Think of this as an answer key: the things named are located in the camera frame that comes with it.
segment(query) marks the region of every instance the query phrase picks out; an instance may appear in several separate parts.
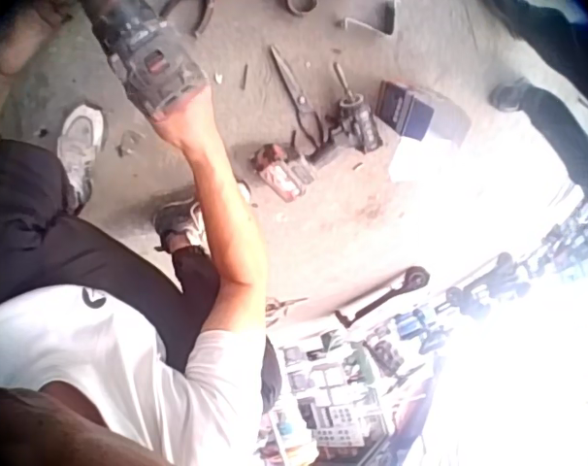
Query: person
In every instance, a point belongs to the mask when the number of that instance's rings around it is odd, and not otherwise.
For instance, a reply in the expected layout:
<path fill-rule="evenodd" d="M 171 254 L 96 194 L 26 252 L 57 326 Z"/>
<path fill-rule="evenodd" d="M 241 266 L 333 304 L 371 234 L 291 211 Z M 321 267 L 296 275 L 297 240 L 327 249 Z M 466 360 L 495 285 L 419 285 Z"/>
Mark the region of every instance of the person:
<path fill-rule="evenodd" d="M 588 24 L 573 24 L 559 10 L 535 7 L 522 0 L 484 0 L 484 4 L 513 37 L 527 41 L 588 99 Z M 521 111 L 529 117 L 588 201 L 588 135 L 568 107 L 524 78 L 498 85 L 489 101 L 502 112 Z"/>
<path fill-rule="evenodd" d="M 22 5 L 1 25 L 0 109 L 65 20 L 54 2 Z M 98 109 L 70 113 L 57 155 L 0 141 L 0 389 L 31 390 L 173 464 L 234 464 L 252 453 L 280 392 L 264 321 L 266 253 L 210 87 L 153 126 L 183 154 L 197 190 L 154 222 L 182 292 L 78 217 L 104 139 Z"/>

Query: shoe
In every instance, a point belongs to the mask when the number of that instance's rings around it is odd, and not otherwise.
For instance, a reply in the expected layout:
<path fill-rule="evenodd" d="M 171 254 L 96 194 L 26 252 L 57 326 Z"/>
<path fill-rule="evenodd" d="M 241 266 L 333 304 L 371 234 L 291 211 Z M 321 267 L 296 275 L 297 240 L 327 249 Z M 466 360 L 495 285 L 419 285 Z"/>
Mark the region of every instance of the shoe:
<path fill-rule="evenodd" d="M 167 240 L 174 234 L 184 234 L 192 246 L 208 250 L 204 216 L 194 198 L 162 207 L 154 216 L 153 225 L 160 238 L 160 248 L 166 252 L 170 252 Z"/>
<path fill-rule="evenodd" d="M 509 3 L 523 3 L 522 0 L 481 0 L 486 9 L 492 14 L 493 17 L 498 19 L 503 26 L 507 29 L 507 32 L 514 39 L 522 39 L 520 34 L 514 28 L 507 10 L 516 5 L 509 5 Z"/>
<path fill-rule="evenodd" d="M 73 214 L 91 198 L 93 164 L 104 144 L 104 128 L 103 113 L 87 105 L 76 107 L 63 123 L 57 156 L 72 187 L 68 210 Z"/>
<path fill-rule="evenodd" d="M 490 93 L 488 101 L 500 112 L 518 112 L 523 96 L 530 87 L 531 83 L 525 78 L 512 84 L 500 84 Z"/>

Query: black logo on shirt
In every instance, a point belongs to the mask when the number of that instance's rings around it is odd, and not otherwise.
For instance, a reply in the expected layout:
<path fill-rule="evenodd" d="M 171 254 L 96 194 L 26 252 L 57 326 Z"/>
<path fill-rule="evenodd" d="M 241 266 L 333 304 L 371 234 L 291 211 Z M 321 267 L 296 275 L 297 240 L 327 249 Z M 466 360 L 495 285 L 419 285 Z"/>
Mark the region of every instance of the black logo on shirt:
<path fill-rule="evenodd" d="M 100 309 L 107 303 L 107 297 L 102 296 L 98 291 L 94 289 L 83 288 L 82 301 L 88 308 Z"/>

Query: concrete floor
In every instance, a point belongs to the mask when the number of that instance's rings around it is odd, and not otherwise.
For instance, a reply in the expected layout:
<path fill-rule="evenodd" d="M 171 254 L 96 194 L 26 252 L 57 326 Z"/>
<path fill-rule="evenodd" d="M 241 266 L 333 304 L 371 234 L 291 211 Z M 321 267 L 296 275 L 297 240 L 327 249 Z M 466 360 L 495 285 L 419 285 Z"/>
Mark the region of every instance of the concrete floor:
<path fill-rule="evenodd" d="M 164 2 L 151 3 L 159 9 Z M 328 316 L 412 264 L 428 268 L 430 289 L 441 290 L 501 250 L 521 251 L 539 240 L 551 224 L 549 204 L 568 185 L 567 175 L 525 116 L 503 115 L 487 105 L 497 83 L 526 76 L 564 98 L 588 127 L 576 90 L 526 44 L 513 41 L 478 0 L 402 0 L 393 39 L 335 26 L 344 16 L 364 17 L 380 4 L 322 0 L 300 19 L 277 0 L 218 0 L 206 34 L 185 38 L 211 77 L 223 75 L 222 84 L 214 85 L 216 119 L 237 175 L 253 190 L 268 244 L 270 294 L 310 298 L 276 327 L 276 338 L 309 331 L 292 324 Z M 195 7 L 196 2 L 182 3 L 172 22 L 186 29 Z M 428 86 L 467 111 L 471 133 L 441 177 L 395 184 L 387 169 L 398 141 L 382 127 L 384 149 L 365 156 L 344 151 L 304 198 L 285 204 L 248 165 L 262 144 L 287 142 L 295 127 L 268 54 L 272 44 L 318 111 L 328 112 L 341 96 L 331 67 L 338 60 L 351 87 L 372 105 L 383 79 Z M 126 100 L 80 12 L 30 65 L 0 132 L 54 148 L 64 115 L 83 100 L 102 107 L 109 125 L 95 168 L 95 193 L 83 216 L 171 275 L 168 256 L 153 250 L 157 238 L 149 220 L 172 191 L 189 186 L 191 174 Z M 42 129 L 48 135 L 40 137 Z M 145 138 L 135 154 L 120 158 L 115 147 L 128 129 Z M 359 161 L 363 167 L 353 171 Z"/>

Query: scissors blade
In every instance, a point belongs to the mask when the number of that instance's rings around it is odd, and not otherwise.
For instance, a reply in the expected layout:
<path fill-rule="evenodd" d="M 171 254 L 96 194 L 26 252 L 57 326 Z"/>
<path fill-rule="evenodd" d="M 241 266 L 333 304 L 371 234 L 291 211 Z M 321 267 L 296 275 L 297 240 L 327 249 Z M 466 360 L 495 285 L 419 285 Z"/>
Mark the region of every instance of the scissors blade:
<path fill-rule="evenodd" d="M 310 101 L 296 81 L 296 78 L 294 78 L 294 73 L 290 65 L 281 56 L 281 53 L 275 46 L 271 46 L 271 54 L 294 106 L 303 114 L 312 113 L 313 108 L 310 105 Z"/>

